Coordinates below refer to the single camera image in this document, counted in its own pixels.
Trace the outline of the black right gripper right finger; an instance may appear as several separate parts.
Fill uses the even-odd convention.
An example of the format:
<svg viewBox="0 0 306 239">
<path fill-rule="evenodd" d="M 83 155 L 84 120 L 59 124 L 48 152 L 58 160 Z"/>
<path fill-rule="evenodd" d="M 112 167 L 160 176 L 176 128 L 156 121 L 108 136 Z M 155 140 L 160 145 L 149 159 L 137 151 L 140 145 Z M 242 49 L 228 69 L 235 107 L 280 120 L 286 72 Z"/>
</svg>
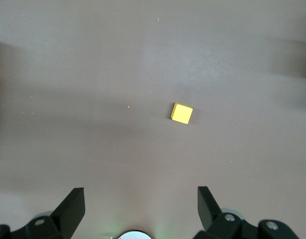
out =
<svg viewBox="0 0 306 239">
<path fill-rule="evenodd" d="M 207 186 L 198 187 L 198 214 L 203 230 L 196 239 L 297 239 L 285 223 L 267 219 L 253 226 L 235 213 L 223 212 Z"/>
</svg>

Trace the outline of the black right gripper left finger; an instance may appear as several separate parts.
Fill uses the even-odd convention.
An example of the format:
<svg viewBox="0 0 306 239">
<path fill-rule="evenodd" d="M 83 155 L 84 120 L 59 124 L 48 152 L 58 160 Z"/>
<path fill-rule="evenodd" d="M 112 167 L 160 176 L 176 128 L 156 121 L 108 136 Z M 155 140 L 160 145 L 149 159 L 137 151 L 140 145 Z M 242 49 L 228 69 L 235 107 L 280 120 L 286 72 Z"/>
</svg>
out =
<svg viewBox="0 0 306 239">
<path fill-rule="evenodd" d="M 85 215 L 84 188 L 74 188 L 49 216 L 39 216 L 11 231 L 0 225 L 0 239 L 70 239 Z"/>
</svg>

